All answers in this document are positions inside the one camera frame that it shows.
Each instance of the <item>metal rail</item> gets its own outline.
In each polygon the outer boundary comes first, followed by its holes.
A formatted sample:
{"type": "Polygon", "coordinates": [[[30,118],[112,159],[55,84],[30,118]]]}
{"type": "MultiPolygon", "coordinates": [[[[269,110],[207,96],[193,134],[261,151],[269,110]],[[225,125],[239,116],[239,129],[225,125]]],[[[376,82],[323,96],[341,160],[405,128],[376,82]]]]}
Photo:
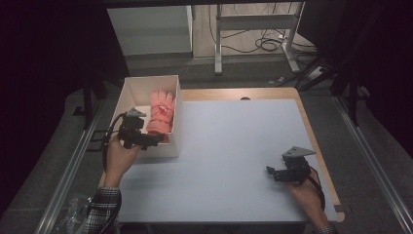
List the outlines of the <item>metal rail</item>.
{"type": "Polygon", "coordinates": [[[77,173],[80,163],[82,162],[85,151],[88,147],[89,141],[96,127],[99,114],[103,109],[104,100],[98,100],[94,108],[94,118],[92,119],[89,127],[84,130],[71,158],[61,176],[60,182],[58,183],[54,194],[52,195],[51,201],[48,207],[45,209],[42,218],[40,219],[39,225],[34,233],[48,234],[51,233],[55,225],[58,213],[63,205],[66,198],[67,192],[69,191],[70,185],[73,181],[74,176],[77,173]]]}
{"type": "Polygon", "coordinates": [[[370,168],[371,173],[376,178],[377,183],[379,184],[390,207],[392,208],[395,217],[403,228],[404,233],[413,233],[413,219],[406,204],[404,203],[400,194],[394,188],[392,182],[387,177],[385,171],[380,165],[380,162],[377,160],[376,155],[370,148],[367,140],[364,138],[361,130],[359,129],[359,127],[355,126],[353,121],[350,119],[349,115],[347,114],[347,106],[344,101],[338,97],[333,97],[333,99],[338,105],[347,127],[349,128],[352,136],[355,138],[361,154],[363,155],[368,167],[370,168]]]}

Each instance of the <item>floor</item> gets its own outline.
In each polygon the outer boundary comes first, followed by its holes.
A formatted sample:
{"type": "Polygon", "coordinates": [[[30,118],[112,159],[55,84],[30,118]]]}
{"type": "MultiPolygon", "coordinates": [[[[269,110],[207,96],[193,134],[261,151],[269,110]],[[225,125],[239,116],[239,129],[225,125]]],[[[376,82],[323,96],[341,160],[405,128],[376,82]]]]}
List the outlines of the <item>floor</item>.
{"type": "MultiPolygon", "coordinates": [[[[203,58],[130,57],[127,58],[127,63],[131,76],[177,74],[181,89],[276,87],[281,84],[279,82],[281,77],[290,80],[282,84],[282,87],[292,87],[296,82],[295,75],[290,72],[284,56],[277,53],[224,57],[221,76],[214,75],[214,62],[213,59],[208,58],[210,56],[205,54],[201,57],[203,58]]],[[[337,190],[342,204],[341,209],[346,215],[343,222],[335,223],[335,225],[340,233],[405,233],[364,160],[357,142],[345,124],[340,109],[328,91],[331,82],[332,79],[329,79],[307,92],[301,92],[300,97],[337,190]]],[[[99,114],[96,123],[97,130],[107,129],[120,94],[119,87],[110,83],[105,83],[105,87],[109,91],[109,96],[102,102],[103,111],[99,114]]],[[[0,220],[0,233],[25,234],[36,230],[53,197],[59,179],[84,133],[84,118],[72,115],[75,108],[82,106],[82,103],[82,91],[67,97],[65,114],[61,118],[54,137],[12,205],[3,214],[0,220]]],[[[395,190],[398,191],[408,210],[412,211],[412,158],[372,116],[364,101],[358,102],[357,110],[359,128],[395,190]]],[[[97,143],[88,145],[89,149],[97,147],[97,143]]],[[[70,202],[74,201],[73,198],[80,198],[78,201],[82,201],[83,198],[93,196],[101,173],[101,154],[86,152],[77,174],[71,184],[68,184],[69,190],[67,196],[63,198],[62,207],[57,210],[55,224],[52,225],[55,233],[67,233],[62,230],[67,227],[67,217],[72,211],[70,208],[82,205],[80,202],[70,202]]],[[[140,226],[134,233],[142,233],[142,229],[140,226]]],[[[306,233],[310,233],[310,229],[309,225],[306,233]]],[[[155,233],[211,234],[274,233],[275,231],[272,225],[231,228],[228,226],[158,225],[154,226],[153,230],[155,233]]]]}
{"type": "MultiPolygon", "coordinates": [[[[276,15],[294,14],[298,3],[259,3],[259,4],[225,4],[222,5],[221,16],[242,15],[276,15]]],[[[216,5],[195,6],[193,22],[194,58],[208,58],[214,56],[216,30],[216,5]]],[[[273,55],[282,54],[280,36],[288,36],[289,29],[283,30],[250,30],[250,31],[221,31],[221,47],[223,56],[236,55],[273,55]]],[[[314,52],[313,44],[296,34],[294,36],[295,49],[305,52],[314,52]]]]}

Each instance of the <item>open box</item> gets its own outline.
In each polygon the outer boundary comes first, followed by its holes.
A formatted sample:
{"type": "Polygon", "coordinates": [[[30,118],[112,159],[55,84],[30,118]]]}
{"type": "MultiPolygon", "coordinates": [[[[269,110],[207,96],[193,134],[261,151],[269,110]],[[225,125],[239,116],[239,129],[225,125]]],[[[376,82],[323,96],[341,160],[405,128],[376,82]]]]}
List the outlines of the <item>open box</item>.
{"type": "MultiPolygon", "coordinates": [[[[147,150],[141,150],[138,154],[139,158],[150,157],[178,157],[180,149],[180,131],[182,119],[182,100],[179,87],[179,78],[176,75],[171,76],[150,76],[150,77],[128,77],[125,78],[125,84],[121,95],[116,105],[115,113],[112,117],[115,118],[125,113],[132,108],[146,114],[142,117],[145,124],[141,131],[146,132],[146,125],[151,118],[151,93],[156,90],[165,90],[167,93],[173,93],[175,101],[175,110],[172,119],[172,130],[168,134],[168,140],[160,142],[158,146],[150,146],[147,150]]],[[[114,131],[119,130],[122,121],[119,120],[114,128],[114,131]]]]}

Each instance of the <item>white wall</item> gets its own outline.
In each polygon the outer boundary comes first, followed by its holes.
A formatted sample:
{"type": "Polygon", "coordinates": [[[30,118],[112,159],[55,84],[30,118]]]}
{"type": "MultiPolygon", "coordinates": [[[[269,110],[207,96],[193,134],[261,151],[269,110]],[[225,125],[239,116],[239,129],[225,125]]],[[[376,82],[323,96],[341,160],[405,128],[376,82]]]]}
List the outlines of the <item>white wall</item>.
{"type": "Polygon", "coordinates": [[[124,56],[192,51],[188,6],[108,9],[124,56]]]}

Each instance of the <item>wrist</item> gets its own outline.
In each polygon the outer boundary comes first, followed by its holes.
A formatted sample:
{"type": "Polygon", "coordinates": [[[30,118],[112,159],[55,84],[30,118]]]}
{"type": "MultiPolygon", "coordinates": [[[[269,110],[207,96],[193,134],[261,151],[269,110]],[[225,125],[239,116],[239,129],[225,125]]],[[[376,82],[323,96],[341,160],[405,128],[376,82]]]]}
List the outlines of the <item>wrist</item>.
{"type": "Polygon", "coordinates": [[[309,217],[314,228],[321,228],[331,225],[323,210],[307,212],[307,216],[309,217]]]}
{"type": "Polygon", "coordinates": [[[112,175],[112,174],[106,174],[106,177],[103,182],[104,187],[119,187],[121,184],[121,175],[112,175]]]}

